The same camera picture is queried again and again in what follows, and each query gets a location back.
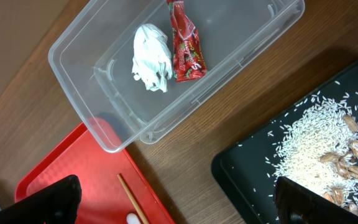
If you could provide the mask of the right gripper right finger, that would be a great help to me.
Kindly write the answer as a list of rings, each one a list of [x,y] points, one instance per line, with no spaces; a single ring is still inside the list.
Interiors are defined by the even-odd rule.
[[[358,216],[307,188],[279,177],[273,202],[281,224],[358,224]]]

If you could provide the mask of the wooden chopstick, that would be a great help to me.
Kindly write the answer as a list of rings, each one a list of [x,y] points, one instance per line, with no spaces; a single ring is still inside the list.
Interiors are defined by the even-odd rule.
[[[145,214],[143,213],[141,207],[139,206],[139,204],[137,203],[137,200],[135,199],[135,197],[132,195],[131,190],[129,189],[129,187],[127,186],[126,182],[124,181],[124,179],[122,178],[121,174],[117,175],[121,185],[123,186],[127,196],[129,197],[131,203],[133,204],[136,212],[138,213],[141,221],[143,224],[149,224],[149,221],[147,219],[147,217],[145,216]]]

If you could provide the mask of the white tissue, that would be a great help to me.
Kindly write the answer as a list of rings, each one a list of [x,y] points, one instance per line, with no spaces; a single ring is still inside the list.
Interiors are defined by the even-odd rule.
[[[173,76],[168,37],[155,25],[143,24],[134,36],[132,73],[142,80],[146,90],[167,92],[167,80]]]

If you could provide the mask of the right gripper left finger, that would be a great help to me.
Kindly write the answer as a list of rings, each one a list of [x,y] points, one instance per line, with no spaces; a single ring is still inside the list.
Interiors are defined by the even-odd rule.
[[[81,202],[76,175],[56,183],[0,211],[0,224],[74,224]]]

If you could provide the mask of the red snack wrapper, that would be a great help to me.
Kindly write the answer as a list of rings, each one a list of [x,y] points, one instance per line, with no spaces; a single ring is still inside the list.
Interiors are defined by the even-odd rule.
[[[200,36],[185,14],[183,1],[167,0],[173,30],[173,74],[177,83],[203,78],[207,73]]]

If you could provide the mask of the white plastic fork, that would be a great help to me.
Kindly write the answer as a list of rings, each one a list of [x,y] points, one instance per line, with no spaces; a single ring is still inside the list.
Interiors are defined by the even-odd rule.
[[[126,217],[127,224],[142,224],[135,213],[129,213]]]

